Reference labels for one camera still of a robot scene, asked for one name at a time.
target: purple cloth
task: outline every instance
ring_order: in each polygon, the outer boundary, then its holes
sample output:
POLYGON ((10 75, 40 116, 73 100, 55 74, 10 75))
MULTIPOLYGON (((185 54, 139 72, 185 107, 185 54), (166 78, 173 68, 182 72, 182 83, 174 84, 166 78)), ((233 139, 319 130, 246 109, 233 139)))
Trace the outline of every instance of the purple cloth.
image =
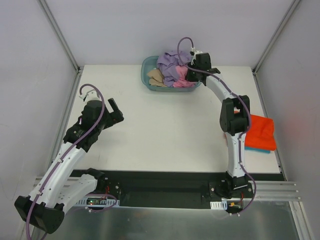
MULTIPOLYGON (((184 63, 191 62, 191 54, 186 51, 180 51, 181 60, 184 63)), ((177 73, 176 66, 182 66, 183 64, 179 60, 177 51, 167 51, 163 55, 159 56, 156 61, 156 67, 160 69, 164 76, 163 83, 172 87, 173 84, 179 80, 180 76, 177 73)))

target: beige cloth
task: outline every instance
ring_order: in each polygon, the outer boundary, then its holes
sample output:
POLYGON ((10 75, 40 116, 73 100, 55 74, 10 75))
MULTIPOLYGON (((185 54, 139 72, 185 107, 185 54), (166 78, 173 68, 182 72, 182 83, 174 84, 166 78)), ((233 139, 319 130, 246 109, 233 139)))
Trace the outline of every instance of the beige cloth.
POLYGON ((147 73, 148 77, 150 77, 149 84, 151 86, 157 87, 167 87, 164 85, 164 76, 162 75, 159 69, 153 69, 147 73))

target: tabletop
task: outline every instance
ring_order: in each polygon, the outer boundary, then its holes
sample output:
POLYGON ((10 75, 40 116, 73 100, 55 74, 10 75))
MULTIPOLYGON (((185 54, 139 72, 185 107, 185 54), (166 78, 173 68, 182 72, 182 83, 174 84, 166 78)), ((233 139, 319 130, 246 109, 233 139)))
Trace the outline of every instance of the tabletop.
MULTIPOLYGON (((249 96, 251 114, 263 116, 250 67, 217 68, 233 92, 249 96)), ((140 73, 141 65, 84 67, 79 87, 92 84, 105 101, 114 98, 124 121, 103 130, 75 169, 225 172, 227 141, 219 124, 221 103, 214 93, 203 84, 193 92, 151 91, 142 83, 140 73)), ((84 108, 78 96, 68 128, 84 108)), ((109 103, 106 106, 111 112, 109 103)), ((245 163, 251 173, 279 173, 274 152, 246 150, 245 163)))

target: wall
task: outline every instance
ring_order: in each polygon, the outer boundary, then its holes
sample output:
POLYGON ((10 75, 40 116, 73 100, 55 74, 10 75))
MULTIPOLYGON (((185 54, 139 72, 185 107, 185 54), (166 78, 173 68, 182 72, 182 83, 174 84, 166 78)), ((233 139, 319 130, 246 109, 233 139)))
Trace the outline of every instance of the wall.
POLYGON ((297 181, 320 239, 320 1, 302 1, 258 72, 288 180, 297 181))
POLYGON ((81 66, 141 64, 189 36, 214 65, 254 67, 292 0, 47 2, 81 66))
POLYGON ((0 239, 16 238, 14 207, 49 163, 75 78, 36 0, 0 1, 0 239))

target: teal basket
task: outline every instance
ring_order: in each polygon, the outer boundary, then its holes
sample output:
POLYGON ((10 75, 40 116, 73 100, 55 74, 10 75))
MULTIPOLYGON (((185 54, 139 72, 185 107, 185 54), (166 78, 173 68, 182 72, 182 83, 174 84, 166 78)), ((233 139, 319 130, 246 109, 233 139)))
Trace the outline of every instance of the teal basket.
POLYGON ((150 77, 147 75, 152 69, 157 68, 157 60, 159 56, 150 56, 146 58, 141 67, 141 81, 142 83, 152 91, 158 92, 192 92, 197 87, 200 86, 201 82, 197 82, 193 87, 162 87, 162 86, 152 86, 149 84, 150 77))

